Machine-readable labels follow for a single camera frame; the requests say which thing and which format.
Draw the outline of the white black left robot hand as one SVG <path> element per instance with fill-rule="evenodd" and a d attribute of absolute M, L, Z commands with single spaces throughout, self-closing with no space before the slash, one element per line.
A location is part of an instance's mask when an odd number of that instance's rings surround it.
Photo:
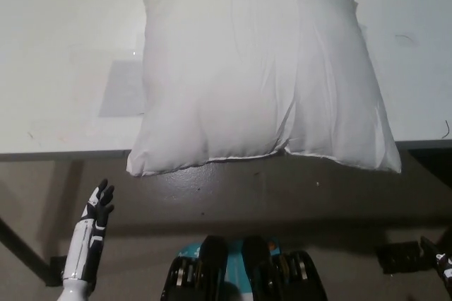
<path fill-rule="evenodd" d="M 114 186 L 102 180 L 92 192 L 71 238 L 63 279 L 76 279 L 95 284 L 100 265 Z"/>

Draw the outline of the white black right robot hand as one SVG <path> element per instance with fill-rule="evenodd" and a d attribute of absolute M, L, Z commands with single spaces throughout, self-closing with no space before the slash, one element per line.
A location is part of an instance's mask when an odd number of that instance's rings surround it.
<path fill-rule="evenodd" d="M 441 251 L 431 240 L 424 236 L 420 238 L 420 246 L 425 260 L 437 272 L 449 297 L 451 297 L 451 255 Z"/>

